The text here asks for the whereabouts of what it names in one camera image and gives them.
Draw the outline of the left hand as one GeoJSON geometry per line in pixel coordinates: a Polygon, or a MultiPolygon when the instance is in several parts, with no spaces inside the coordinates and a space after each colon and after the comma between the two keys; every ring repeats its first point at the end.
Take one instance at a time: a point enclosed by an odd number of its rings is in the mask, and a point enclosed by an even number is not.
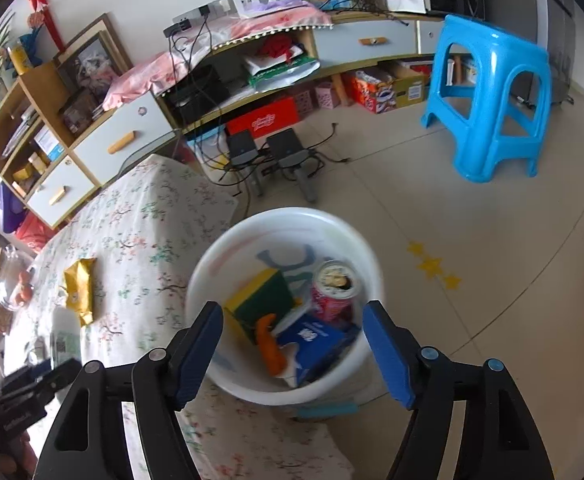
{"type": "Polygon", "coordinates": [[[2,474],[18,474],[25,472],[27,479],[33,479],[38,458],[30,445],[30,435],[24,431],[16,446],[16,456],[0,453],[0,472],[2,474]]]}

